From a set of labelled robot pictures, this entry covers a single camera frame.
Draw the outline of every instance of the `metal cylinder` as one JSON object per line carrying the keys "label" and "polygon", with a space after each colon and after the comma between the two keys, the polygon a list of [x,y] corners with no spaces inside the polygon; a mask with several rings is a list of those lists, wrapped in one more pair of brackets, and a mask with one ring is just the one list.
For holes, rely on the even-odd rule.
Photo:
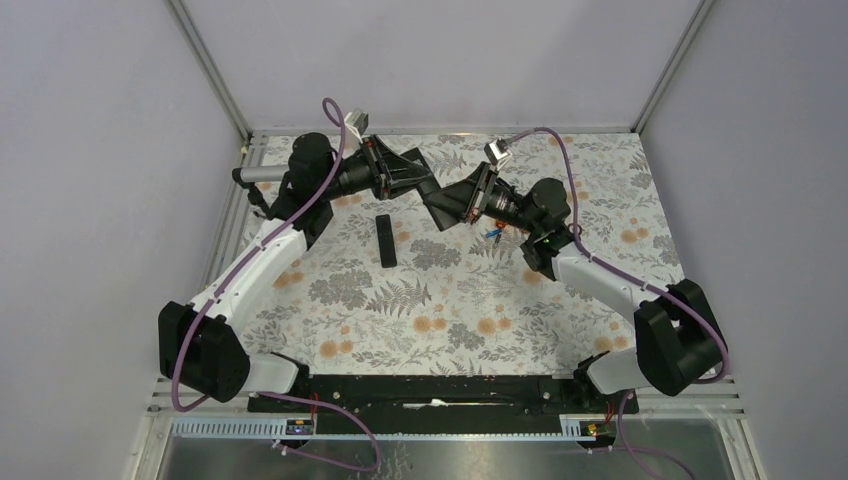
{"label": "metal cylinder", "polygon": [[233,169],[233,179],[242,183],[279,182],[287,171],[289,171],[289,167],[285,165],[235,168]]}

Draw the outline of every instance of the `table surface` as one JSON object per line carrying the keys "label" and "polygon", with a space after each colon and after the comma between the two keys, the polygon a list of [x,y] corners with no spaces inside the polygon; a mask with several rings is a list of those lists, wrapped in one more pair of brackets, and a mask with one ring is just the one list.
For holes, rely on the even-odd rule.
{"label": "table surface", "polygon": [[[295,137],[269,139],[265,165],[285,164]],[[397,152],[419,147],[442,185],[486,160],[490,135],[386,135]],[[338,137],[331,137],[333,144]],[[662,285],[682,278],[662,206],[635,134],[570,135],[586,245]],[[565,180],[553,138],[528,137],[501,176],[526,192]],[[270,202],[279,183],[260,184]],[[333,202],[334,218],[300,260],[268,286],[241,341],[314,373],[556,374],[634,344],[628,321],[574,288],[530,270],[507,228],[496,247],[491,219],[439,232],[417,193],[377,201],[369,192]],[[390,214],[398,266],[380,265],[374,217]],[[242,247],[262,219],[249,215]]]}

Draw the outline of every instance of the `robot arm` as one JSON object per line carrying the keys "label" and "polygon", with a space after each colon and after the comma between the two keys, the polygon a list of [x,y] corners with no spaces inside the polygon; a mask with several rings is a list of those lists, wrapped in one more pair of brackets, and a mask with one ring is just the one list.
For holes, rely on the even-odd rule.
{"label": "robot arm", "polygon": [[[191,340],[181,383],[226,402],[239,391],[287,392],[299,374],[294,360],[276,354],[248,355],[238,336],[244,319],[259,295],[293,261],[318,239],[332,218],[330,201],[363,190],[388,200],[417,190],[439,230],[458,223],[475,223],[489,216],[528,232],[521,250],[527,264],[554,281],[565,282],[592,295],[636,330],[636,347],[605,352],[578,365],[575,380],[590,396],[609,395],[624,389],[654,386],[677,395],[721,359],[716,342],[665,298],[619,278],[586,258],[565,226],[571,213],[561,181],[544,178],[525,195],[519,195],[499,178],[498,170],[512,158],[502,140],[487,145],[489,162],[483,162],[466,179],[441,187],[418,149],[398,155],[378,137],[362,138],[361,147],[346,158],[335,179],[305,215],[263,246],[266,236],[283,219],[312,196],[332,165],[333,149],[323,135],[306,134],[293,144],[289,170],[280,194],[267,205],[253,182],[263,173],[236,169],[233,178],[248,190],[248,199],[266,218],[259,234],[209,288],[182,306],[171,302],[159,316],[160,370],[171,377],[174,359],[185,337],[195,305],[216,303]],[[274,175],[282,173],[278,167]],[[235,266],[250,256],[252,262],[230,279],[221,295],[216,290]],[[683,280],[669,293],[686,303],[718,331],[700,287]]]}

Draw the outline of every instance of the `black bracket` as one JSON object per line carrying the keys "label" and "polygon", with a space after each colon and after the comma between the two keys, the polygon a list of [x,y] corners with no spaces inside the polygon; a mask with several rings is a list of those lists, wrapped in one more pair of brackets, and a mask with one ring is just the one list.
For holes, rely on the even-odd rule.
{"label": "black bracket", "polygon": [[[173,378],[177,354],[197,312],[168,302],[159,313],[159,372]],[[204,316],[189,343],[180,383],[224,403],[236,396],[250,373],[250,359],[222,316]]]}
{"label": "black bracket", "polygon": [[[669,286],[668,292],[698,312],[724,342],[697,283],[684,279]],[[679,320],[679,325],[675,327],[673,320]],[[634,321],[639,369],[651,385],[666,395],[677,395],[721,361],[715,340],[694,318],[665,298],[642,302]]]}
{"label": "black bracket", "polygon": [[434,179],[420,152],[411,157],[407,157],[410,152],[398,155],[376,135],[365,137],[361,150],[372,175],[372,192],[378,200],[397,198]]}
{"label": "black bracket", "polygon": [[551,261],[561,248],[574,241],[574,235],[563,223],[571,207],[562,181],[543,178],[536,182],[524,196],[519,210],[530,232],[521,245],[524,261],[533,271],[556,280]]}

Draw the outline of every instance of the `grey wall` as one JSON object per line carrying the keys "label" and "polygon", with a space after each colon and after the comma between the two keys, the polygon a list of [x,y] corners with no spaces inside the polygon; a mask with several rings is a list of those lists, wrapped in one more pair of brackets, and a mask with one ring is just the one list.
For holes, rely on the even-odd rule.
{"label": "grey wall", "polygon": [[698,0],[186,0],[254,128],[629,126]]}
{"label": "grey wall", "polygon": [[0,477],[118,478],[239,142],[161,1],[0,3]]}
{"label": "grey wall", "polygon": [[643,136],[769,478],[844,478],[848,4],[720,2]]}

